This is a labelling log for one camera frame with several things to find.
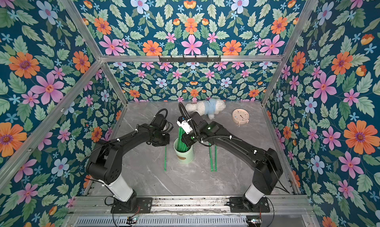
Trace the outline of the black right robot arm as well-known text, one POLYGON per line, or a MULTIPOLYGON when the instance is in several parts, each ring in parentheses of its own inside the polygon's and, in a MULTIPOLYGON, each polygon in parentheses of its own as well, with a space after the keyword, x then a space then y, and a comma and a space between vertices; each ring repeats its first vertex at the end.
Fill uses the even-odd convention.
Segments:
POLYGON ((229 132, 221 124, 208 123, 197 112, 190 116, 182 115, 177 124, 185 133, 179 140, 187 146, 199 143, 203 146, 224 148, 244 161, 252 170, 252 183, 242 197, 241 209, 252 210, 266 195, 272 193, 283 174, 277 152, 253 146, 229 132))

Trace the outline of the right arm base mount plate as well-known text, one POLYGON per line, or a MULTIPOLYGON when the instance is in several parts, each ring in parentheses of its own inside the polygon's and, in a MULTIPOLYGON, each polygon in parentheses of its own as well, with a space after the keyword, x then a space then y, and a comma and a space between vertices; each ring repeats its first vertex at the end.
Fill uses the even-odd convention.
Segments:
POLYGON ((243 196, 230 197, 225 206, 231 213, 270 213, 268 198, 262 197, 257 204, 252 204, 243 196))

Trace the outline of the black wall hook rack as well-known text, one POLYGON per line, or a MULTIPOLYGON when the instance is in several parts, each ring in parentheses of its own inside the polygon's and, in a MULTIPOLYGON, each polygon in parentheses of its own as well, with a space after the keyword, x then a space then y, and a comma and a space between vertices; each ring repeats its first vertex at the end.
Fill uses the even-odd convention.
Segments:
POLYGON ((221 62, 220 56, 159 56, 159 62, 198 62, 198 63, 208 63, 208 62, 221 62))

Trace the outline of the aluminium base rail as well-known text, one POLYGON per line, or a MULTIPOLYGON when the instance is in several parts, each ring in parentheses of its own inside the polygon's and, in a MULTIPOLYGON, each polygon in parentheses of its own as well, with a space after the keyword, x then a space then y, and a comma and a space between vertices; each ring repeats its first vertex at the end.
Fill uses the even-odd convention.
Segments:
MULTIPOLYGON (((225 206, 231 196, 139 196, 152 198, 150 213, 162 214, 229 214, 230 208, 225 206)), ((313 207, 305 195, 268 195, 270 213, 280 215, 314 214, 313 207)), ((113 199, 105 196, 78 197, 74 207, 68 213, 95 214, 111 212, 113 199)))

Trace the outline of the green straw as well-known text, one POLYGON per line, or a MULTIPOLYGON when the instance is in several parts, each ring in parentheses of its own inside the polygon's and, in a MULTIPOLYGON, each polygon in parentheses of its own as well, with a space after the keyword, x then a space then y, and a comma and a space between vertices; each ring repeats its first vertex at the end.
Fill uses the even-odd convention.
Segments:
POLYGON ((213 172, 214 171, 214 165, 213 165, 213 157, 212 157, 212 145, 208 146, 208 150, 209 150, 210 170, 211 170, 211 172, 213 172))
POLYGON ((167 171, 167 146, 165 146, 165 153, 164 153, 164 171, 167 171))
POLYGON ((213 162, 214 172, 217 172, 217 146, 214 146, 214 162, 213 162))

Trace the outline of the bundle of green wrapped straws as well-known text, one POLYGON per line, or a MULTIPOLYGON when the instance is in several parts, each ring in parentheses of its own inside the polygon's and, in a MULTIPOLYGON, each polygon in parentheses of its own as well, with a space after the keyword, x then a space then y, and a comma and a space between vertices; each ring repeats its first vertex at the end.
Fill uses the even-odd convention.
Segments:
POLYGON ((177 145, 177 148, 176 150, 180 153, 185 153, 185 152, 188 152, 190 150, 190 148, 188 147, 188 145, 183 142, 182 138, 184 137, 184 135, 186 135, 186 132, 185 130, 180 127, 179 128, 179 137, 178 137, 178 145, 177 145))

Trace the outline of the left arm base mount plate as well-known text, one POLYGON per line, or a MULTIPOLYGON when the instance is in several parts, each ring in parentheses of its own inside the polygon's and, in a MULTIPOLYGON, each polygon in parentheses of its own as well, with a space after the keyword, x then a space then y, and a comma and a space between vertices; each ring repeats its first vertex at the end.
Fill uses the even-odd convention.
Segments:
POLYGON ((152 208, 152 198, 132 197, 127 202, 115 199, 111 208, 112 214, 147 214, 152 208))

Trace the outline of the white plush teddy bear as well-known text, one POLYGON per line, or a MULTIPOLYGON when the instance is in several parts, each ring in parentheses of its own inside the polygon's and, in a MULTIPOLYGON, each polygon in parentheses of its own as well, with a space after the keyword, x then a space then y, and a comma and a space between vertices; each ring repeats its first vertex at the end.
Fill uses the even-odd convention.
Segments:
POLYGON ((209 100, 203 100, 197 103, 189 103, 185 105, 185 108, 188 112, 197 112, 201 116, 207 115, 210 120, 214 120, 215 115, 226 108, 226 104, 221 99, 210 98, 209 100))

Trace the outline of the light green storage cup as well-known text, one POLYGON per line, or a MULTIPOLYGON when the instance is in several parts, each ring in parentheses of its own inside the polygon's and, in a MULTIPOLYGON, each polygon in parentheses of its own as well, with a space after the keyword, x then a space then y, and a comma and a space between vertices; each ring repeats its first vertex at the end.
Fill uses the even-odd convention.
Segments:
POLYGON ((191 148, 186 151, 186 152, 180 152, 177 150, 177 148, 179 147, 179 140, 176 139, 175 142, 174 142, 174 150, 175 150, 175 153, 176 153, 176 156, 178 158, 178 162, 181 163, 181 164, 190 164, 194 158, 195 158, 195 149, 193 146, 191 146, 191 148))

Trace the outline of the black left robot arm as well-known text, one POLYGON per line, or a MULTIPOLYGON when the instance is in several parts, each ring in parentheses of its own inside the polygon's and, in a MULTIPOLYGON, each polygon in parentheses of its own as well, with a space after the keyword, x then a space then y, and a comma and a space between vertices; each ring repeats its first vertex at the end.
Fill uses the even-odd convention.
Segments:
POLYGON ((120 207, 122 211, 134 212, 137 209, 137 193, 121 175, 123 156, 135 147, 146 143, 154 147, 164 147, 169 144, 170 131, 173 125, 167 121, 167 109, 161 109, 149 124, 137 125, 135 130, 102 142, 89 157, 86 172, 96 181, 108 188, 114 198, 113 211, 120 207))

